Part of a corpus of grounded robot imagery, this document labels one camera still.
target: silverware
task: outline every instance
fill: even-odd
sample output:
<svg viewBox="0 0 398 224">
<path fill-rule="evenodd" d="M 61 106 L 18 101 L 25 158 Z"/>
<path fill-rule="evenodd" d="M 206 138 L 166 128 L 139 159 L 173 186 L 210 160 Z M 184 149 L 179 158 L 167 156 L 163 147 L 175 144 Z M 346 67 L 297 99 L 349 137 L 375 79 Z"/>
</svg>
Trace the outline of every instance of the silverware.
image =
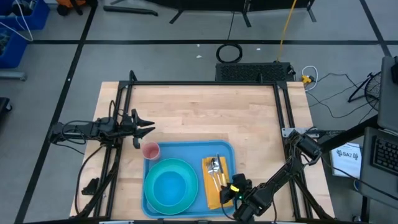
<svg viewBox="0 0 398 224">
<path fill-rule="evenodd" d="M 223 177 L 223 185 L 226 186 L 226 179 L 225 179 L 225 175 L 224 175 L 223 165 L 220 161 L 220 155 L 218 153 L 217 153 L 217 161 L 218 161 L 218 164 L 220 165 L 221 176 Z"/>
<path fill-rule="evenodd" d="M 214 170 L 213 170 L 213 167 L 211 166 L 211 161 L 206 162 L 206 168 L 207 168 L 207 173 L 209 173 L 211 175 L 211 177 L 213 178 L 214 185 L 216 186 L 216 189 L 219 192 L 220 190 L 218 190 L 218 184 L 216 182 L 216 179 L 214 178 Z"/>
<path fill-rule="evenodd" d="M 218 182 L 220 183 L 220 186 L 223 185 L 223 183 L 221 182 L 221 179 L 220 179 L 220 174 L 218 173 L 218 171 L 220 169 L 220 163 L 218 163 L 217 159 L 215 159 L 215 158 L 211 159 L 211 166 L 213 167 L 214 172 L 216 172 L 216 174 L 217 174 L 217 178 L 218 178 Z"/>
</svg>

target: blue bin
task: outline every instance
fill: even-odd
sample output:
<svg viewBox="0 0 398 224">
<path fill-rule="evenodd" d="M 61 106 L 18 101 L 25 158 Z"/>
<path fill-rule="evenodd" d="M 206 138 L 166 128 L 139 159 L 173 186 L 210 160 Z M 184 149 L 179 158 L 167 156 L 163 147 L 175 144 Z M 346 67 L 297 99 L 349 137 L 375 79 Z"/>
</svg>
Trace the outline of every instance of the blue bin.
<svg viewBox="0 0 398 224">
<path fill-rule="evenodd" d="M 12 27 L 16 30 L 23 30 L 23 28 L 18 24 L 16 18 L 14 16 L 5 16 L 7 12 L 9 12 L 12 8 L 12 3 L 14 0 L 0 0 L 0 22 L 4 23 L 5 25 Z M 27 25 L 29 26 L 30 30 L 41 30 L 44 28 L 45 21 L 49 16 L 50 8 L 44 2 L 44 0 L 37 0 L 36 5 L 33 9 L 33 12 L 29 16 L 24 16 Z M 25 27 L 25 22 L 21 16 L 18 16 L 19 23 Z"/>
<path fill-rule="evenodd" d="M 10 39 L 8 40 L 4 52 L 0 55 L 0 68 L 16 68 L 24 55 L 27 41 L 6 28 L 1 28 L 0 34 L 2 34 L 4 30 L 8 31 Z"/>
</svg>

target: wooden tabletop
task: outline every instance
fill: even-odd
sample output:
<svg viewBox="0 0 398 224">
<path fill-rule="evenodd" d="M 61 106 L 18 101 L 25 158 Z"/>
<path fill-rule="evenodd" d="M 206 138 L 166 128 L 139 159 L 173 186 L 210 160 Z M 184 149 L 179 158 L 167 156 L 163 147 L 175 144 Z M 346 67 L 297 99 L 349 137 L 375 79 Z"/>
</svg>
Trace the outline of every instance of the wooden tabletop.
<svg viewBox="0 0 398 224">
<path fill-rule="evenodd" d="M 108 115 L 109 102 L 116 98 L 117 87 L 117 82 L 102 83 L 94 119 Z M 288 87 L 296 127 L 311 127 L 311 114 L 302 83 L 288 83 Z M 281 91 L 280 97 L 285 124 L 288 126 Z M 155 122 L 156 129 L 144 137 L 141 143 L 210 139 L 229 141 L 235 151 L 237 172 L 244 173 L 251 179 L 253 186 L 266 182 L 285 163 L 275 96 L 271 86 L 139 85 L 132 90 L 130 110 L 133 108 L 137 109 L 142 119 Z M 98 142 L 89 141 L 85 159 L 98 146 Z M 104 153 L 105 150 L 102 149 L 87 163 L 81 175 L 79 192 L 92 178 L 101 175 Z M 123 142 L 112 219 L 150 219 L 141 210 L 143 163 L 141 150 L 134 149 L 131 137 L 126 138 Z M 305 176 L 309 191 L 324 210 L 334 217 L 322 162 L 307 166 Z M 298 188 L 297 193 L 301 216 L 305 217 L 302 195 Z M 102 215 L 105 214 L 107 196 L 108 191 L 101 206 Z M 90 198 L 91 196 L 79 194 L 80 210 Z M 294 220 L 288 184 L 275 194 L 274 201 L 278 220 Z M 74 214 L 75 209 L 72 206 L 71 215 Z M 228 220 L 226 217 L 200 219 Z M 268 209 L 263 216 L 256 217 L 256 220 L 273 221 L 274 210 Z"/>
</svg>

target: gray floor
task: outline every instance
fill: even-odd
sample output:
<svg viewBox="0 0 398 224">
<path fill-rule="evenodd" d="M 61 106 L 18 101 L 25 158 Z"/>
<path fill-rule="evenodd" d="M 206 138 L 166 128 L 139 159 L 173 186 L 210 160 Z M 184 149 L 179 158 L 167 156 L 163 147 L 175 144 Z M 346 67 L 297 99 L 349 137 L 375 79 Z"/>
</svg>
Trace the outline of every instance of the gray floor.
<svg viewBox="0 0 398 224">
<path fill-rule="evenodd" d="M 385 40 L 398 40 L 395 29 L 395 0 L 367 0 Z M 175 22 L 176 11 L 145 3 L 124 2 L 125 6 L 151 8 L 159 17 L 104 12 L 98 8 L 88 40 L 183 40 L 226 39 L 232 19 L 230 12 L 184 12 Z M 57 15 L 54 7 L 46 28 L 35 31 L 37 40 L 78 40 L 89 9 L 83 16 L 75 12 Z M 249 13 L 252 28 L 246 28 L 242 15 L 235 14 L 230 39 L 279 39 L 288 10 Z M 316 0 L 313 23 L 305 10 L 298 9 L 286 33 L 289 40 L 377 40 L 358 0 Z M 214 80 L 215 52 L 219 45 L 85 45 L 69 89 L 60 121 L 92 119 L 103 81 L 127 79 L 135 71 L 140 80 Z M 241 62 L 272 62 L 278 45 L 243 45 Z M 398 46 L 389 46 L 398 55 Z M 27 183 L 39 155 L 45 133 L 52 119 L 76 45 L 28 46 L 20 66 L 14 70 L 28 74 L 26 82 L 0 81 L 0 96 L 11 98 L 14 110 L 0 129 L 0 216 L 2 223 L 12 223 L 24 196 Z M 221 56 L 232 59 L 235 49 L 225 48 Z M 290 62 L 297 73 L 306 65 L 318 68 L 319 76 L 347 73 L 355 82 L 369 72 L 378 72 L 384 56 L 379 45 L 285 45 L 281 61 Z M 345 77 L 329 76 L 311 91 L 319 100 L 351 86 Z M 334 116 L 344 115 L 365 103 L 347 103 L 351 92 L 345 91 L 324 103 Z M 315 100 L 308 96 L 310 105 Z M 313 122 L 322 129 L 347 129 L 370 110 L 365 106 L 353 114 L 333 119 L 322 105 L 310 108 Z M 376 114 L 372 111 L 367 117 Z M 82 157 L 68 149 L 51 146 L 45 160 L 25 222 L 66 218 L 69 214 L 75 182 Z M 352 181 L 333 177 L 325 169 L 336 217 L 350 220 L 360 212 L 361 196 L 352 190 Z M 392 223 L 396 211 L 372 202 L 371 220 Z"/>
</svg>

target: teal bowl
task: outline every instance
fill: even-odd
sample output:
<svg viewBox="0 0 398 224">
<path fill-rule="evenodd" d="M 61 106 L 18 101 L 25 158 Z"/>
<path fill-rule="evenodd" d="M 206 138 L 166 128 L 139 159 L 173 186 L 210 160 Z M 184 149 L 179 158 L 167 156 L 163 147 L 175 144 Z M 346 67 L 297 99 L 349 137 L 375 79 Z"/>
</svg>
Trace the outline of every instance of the teal bowl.
<svg viewBox="0 0 398 224">
<path fill-rule="evenodd" d="M 148 203 L 164 215 L 185 211 L 195 201 L 198 177 L 193 168 L 180 159 L 165 159 L 152 167 L 144 182 Z"/>
</svg>

